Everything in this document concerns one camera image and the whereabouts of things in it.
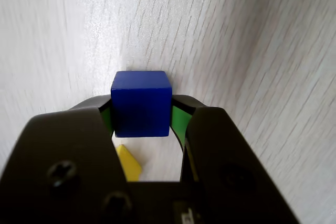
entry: wood grain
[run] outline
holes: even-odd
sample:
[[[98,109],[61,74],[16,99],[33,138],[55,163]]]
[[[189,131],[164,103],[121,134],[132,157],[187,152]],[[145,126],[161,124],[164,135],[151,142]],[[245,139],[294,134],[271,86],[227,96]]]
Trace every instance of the wood grain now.
[[[336,222],[336,0],[0,3],[1,166],[33,115],[160,69],[229,113],[302,223]],[[156,150],[176,179],[176,146]]]

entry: blue cube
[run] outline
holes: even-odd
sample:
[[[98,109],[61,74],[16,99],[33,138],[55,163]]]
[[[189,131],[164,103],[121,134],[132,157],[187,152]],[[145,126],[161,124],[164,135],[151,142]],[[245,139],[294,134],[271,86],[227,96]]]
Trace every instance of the blue cube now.
[[[172,86],[164,71],[119,71],[111,87],[116,137],[168,136]]]

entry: green piece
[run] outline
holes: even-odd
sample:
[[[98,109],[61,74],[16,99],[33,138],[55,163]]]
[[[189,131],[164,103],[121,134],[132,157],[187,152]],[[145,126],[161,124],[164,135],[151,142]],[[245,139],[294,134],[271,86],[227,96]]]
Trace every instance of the green piece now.
[[[110,136],[113,134],[113,127],[112,127],[112,122],[111,122],[111,109],[110,107],[107,107],[105,110],[100,112],[101,117],[103,118],[103,121],[109,130]]]
[[[187,130],[188,123],[191,119],[192,115],[187,112],[179,109],[178,107],[172,107],[172,123],[171,128],[177,134],[177,137],[184,146],[185,132]]]

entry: yellow block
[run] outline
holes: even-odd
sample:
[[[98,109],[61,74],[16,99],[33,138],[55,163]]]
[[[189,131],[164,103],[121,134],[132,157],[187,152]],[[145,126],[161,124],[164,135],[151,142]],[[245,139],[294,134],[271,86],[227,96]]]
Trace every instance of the yellow block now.
[[[116,149],[121,166],[124,170],[127,181],[138,181],[141,174],[141,166],[124,145],[119,145]]]

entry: screw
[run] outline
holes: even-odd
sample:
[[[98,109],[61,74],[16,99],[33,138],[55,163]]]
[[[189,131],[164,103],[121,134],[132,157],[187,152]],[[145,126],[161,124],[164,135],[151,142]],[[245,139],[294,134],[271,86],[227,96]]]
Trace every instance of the screw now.
[[[53,188],[59,188],[76,176],[76,165],[72,161],[55,163],[47,173],[49,183]]]
[[[132,204],[127,194],[121,191],[110,193],[104,201],[103,222],[110,223],[111,220],[123,223],[130,218]]]

